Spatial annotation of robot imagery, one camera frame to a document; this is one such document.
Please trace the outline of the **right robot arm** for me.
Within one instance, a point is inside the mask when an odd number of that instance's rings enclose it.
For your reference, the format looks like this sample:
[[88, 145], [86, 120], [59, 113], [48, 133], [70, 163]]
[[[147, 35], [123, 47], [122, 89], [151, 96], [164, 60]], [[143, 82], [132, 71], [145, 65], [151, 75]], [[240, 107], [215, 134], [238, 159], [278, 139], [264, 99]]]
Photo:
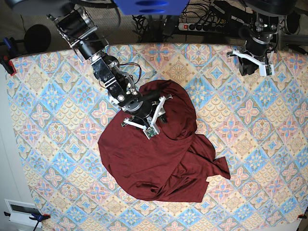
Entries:
[[167, 122], [164, 104], [168, 97], [160, 96], [159, 90], [139, 92], [133, 77], [120, 69], [121, 64], [115, 57], [105, 52], [108, 42], [98, 38], [97, 26], [87, 10], [80, 6], [62, 17], [51, 14], [47, 17], [55, 23], [69, 47], [79, 52], [84, 61], [90, 61], [94, 76], [108, 91], [109, 102], [131, 116], [123, 120], [122, 126], [158, 132], [157, 120]]

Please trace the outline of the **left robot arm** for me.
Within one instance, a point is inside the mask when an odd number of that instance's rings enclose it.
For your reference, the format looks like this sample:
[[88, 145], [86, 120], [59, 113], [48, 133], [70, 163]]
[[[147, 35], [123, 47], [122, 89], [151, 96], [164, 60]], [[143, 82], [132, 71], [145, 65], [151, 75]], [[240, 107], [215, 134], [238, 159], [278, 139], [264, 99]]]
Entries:
[[251, 75], [259, 65], [247, 59], [252, 57], [265, 65], [267, 75], [271, 74], [268, 54], [278, 46], [271, 44], [273, 37], [283, 30], [291, 35], [299, 31], [300, 15], [295, 12], [296, 0], [245, 0], [245, 6], [252, 9], [248, 26], [239, 29], [239, 36], [245, 45], [239, 50], [239, 71], [242, 76]]

